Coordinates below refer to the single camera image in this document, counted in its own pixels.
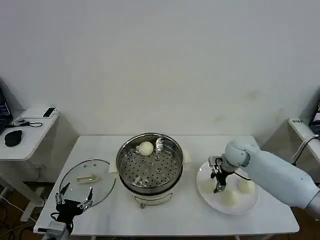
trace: white plate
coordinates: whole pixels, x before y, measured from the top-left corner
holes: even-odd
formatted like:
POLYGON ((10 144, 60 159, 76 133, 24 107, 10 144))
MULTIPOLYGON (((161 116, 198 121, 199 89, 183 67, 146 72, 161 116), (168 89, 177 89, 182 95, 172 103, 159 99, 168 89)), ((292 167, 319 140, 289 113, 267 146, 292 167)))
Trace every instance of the white plate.
MULTIPOLYGON (((208 179, 210 179, 211 174, 211 167, 209 166, 208 162, 205 162, 199 169, 198 173, 196 174, 196 185, 201 196, 204 200, 213 208, 217 209, 218 211, 229 214, 229 215, 241 215, 249 212, 254 206, 257 204, 259 199, 259 186, 254 185, 254 192, 253 193, 242 193, 239 191, 237 187, 238 180, 241 179, 239 176, 232 174, 226 178, 227 181, 227 188, 232 191, 236 191, 239 199, 238 202, 233 206, 227 206, 222 202, 222 192, 213 193, 213 192, 206 192, 203 189, 203 185, 205 184, 208 179)), ((246 173, 241 169, 236 171, 240 175, 246 177, 246 173)))

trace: pot handle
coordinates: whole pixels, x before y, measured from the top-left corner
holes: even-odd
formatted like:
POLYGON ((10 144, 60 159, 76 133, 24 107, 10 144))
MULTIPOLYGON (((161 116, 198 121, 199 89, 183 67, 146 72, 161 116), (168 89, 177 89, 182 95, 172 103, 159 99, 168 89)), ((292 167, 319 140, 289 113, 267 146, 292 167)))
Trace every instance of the pot handle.
POLYGON ((109 166, 109 173, 111 174, 118 174, 118 169, 117 169, 117 161, 116 159, 113 159, 110 161, 110 166, 109 166))
POLYGON ((191 163, 189 152, 185 148, 181 148, 183 152, 183 164, 191 163))

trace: stainless steel pot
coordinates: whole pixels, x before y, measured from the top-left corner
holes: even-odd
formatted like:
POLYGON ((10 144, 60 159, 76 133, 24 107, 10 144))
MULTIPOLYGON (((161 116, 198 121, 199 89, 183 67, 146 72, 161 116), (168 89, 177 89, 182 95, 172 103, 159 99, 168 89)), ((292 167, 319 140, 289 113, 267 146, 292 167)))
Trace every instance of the stainless steel pot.
POLYGON ((154 132, 129 139, 116 156, 116 167, 122 183, 135 194, 154 196, 170 190, 183 172, 183 151, 171 137, 154 132), (139 153, 142 142, 151 142, 149 156, 139 153))

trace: wooden floor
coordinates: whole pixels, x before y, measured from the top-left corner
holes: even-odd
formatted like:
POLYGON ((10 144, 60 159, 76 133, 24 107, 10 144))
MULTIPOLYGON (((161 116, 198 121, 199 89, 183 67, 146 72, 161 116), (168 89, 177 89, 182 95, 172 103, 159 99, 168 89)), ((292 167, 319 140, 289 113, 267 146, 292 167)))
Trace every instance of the wooden floor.
MULTIPOLYGON (((45 191, 43 192, 43 197, 47 197, 50 194, 52 187, 46 187, 45 191)), ((5 197, 9 200, 12 204, 15 204, 21 209, 25 209, 28 201, 17 191, 10 192, 5 197)), ((33 214, 32 218, 37 220, 39 217, 41 208, 37 208, 33 214)), ((320 240, 320 221, 315 221, 312 217, 307 215, 303 210, 298 208, 292 209, 299 225, 300 231, 294 234, 285 234, 285 235, 275 235, 271 240, 320 240)), ((28 223, 20 222, 20 217, 22 213, 14 208, 13 206, 9 205, 3 200, 0 200, 0 240, 41 240, 42 236, 38 234, 34 234, 32 232, 34 223, 30 220, 28 223), (5 234, 7 231, 16 228, 15 230, 11 231, 10 233, 5 234)), ((234 240, 234 237, 185 237, 190 240, 195 239, 223 239, 223 240, 234 240)), ((98 237, 97 240, 110 240, 112 237, 98 237)), ((144 238, 137 237, 132 238, 137 240, 144 240, 144 238)), ((148 237, 145 238, 146 240, 151 239, 177 239, 169 238, 169 237, 148 237)), ((249 240, 251 239, 250 236, 242 236, 241 240, 249 240)))

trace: cable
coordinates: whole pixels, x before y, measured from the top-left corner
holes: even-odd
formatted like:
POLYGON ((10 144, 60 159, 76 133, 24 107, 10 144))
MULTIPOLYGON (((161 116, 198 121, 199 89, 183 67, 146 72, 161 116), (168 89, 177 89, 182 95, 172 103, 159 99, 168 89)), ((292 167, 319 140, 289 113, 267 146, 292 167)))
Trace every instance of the cable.
POLYGON ((15 230, 15 229, 18 229, 18 228, 21 228, 21 227, 24 227, 24 226, 27 226, 29 223, 24 223, 24 224, 21 224, 19 226, 16 226, 12 229, 10 229, 9 231, 5 232, 4 234, 0 235, 0 238, 7 235, 8 233, 10 233, 11 231, 15 230))
POLYGON ((315 138, 318 138, 319 135, 318 134, 315 134, 315 135, 312 135, 312 136, 309 136, 307 139, 305 139, 299 146, 298 150, 295 152, 295 154, 293 154, 292 158, 291 158, 291 162, 293 163, 295 160, 296 160, 296 156, 300 153, 301 149, 306 145, 308 144, 308 142, 312 139, 315 139, 315 138))
POLYGON ((237 172, 234 172, 234 174, 237 175, 237 176, 239 176, 240 178, 242 178, 242 179, 244 179, 244 180, 251 181, 250 178, 246 178, 246 177, 244 177, 244 176, 241 176, 241 175, 240 175, 239 173, 237 173, 237 172))
POLYGON ((312 141, 313 139, 318 139, 318 138, 319 138, 319 135, 313 136, 312 138, 310 138, 310 139, 304 144, 304 146, 302 147, 302 149, 301 149, 298 157, 297 157, 297 158, 294 160, 294 162, 292 163, 293 166, 296 166, 296 163, 297 163, 298 159, 300 158, 302 152, 304 151, 304 149, 306 148, 306 146, 308 145, 308 143, 309 143, 310 141, 312 141))
POLYGON ((52 213, 50 214, 50 217, 51 217, 53 220, 57 221, 56 217, 54 216, 54 215, 57 215, 57 214, 59 214, 59 212, 52 212, 52 213))
MULTIPOLYGON (((16 205, 13 205, 11 202, 9 202, 7 199, 5 199, 3 196, 0 196, 0 198, 2 198, 3 200, 5 200, 8 204, 10 204, 11 206, 15 207, 16 209, 19 209, 21 212, 25 213, 25 211, 23 211, 21 208, 17 207, 16 205)), ((29 218, 34 221, 35 223, 37 222, 36 220, 34 220, 32 217, 29 216, 29 218)))
POLYGON ((6 125, 6 128, 15 128, 15 127, 25 127, 25 126, 29 126, 32 128, 40 128, 42 127, 44 124, 40 121, 36 121, 36 122, 29 122, 29 121, 25 121, 19 125, 15 125, 14 123, 6 125))

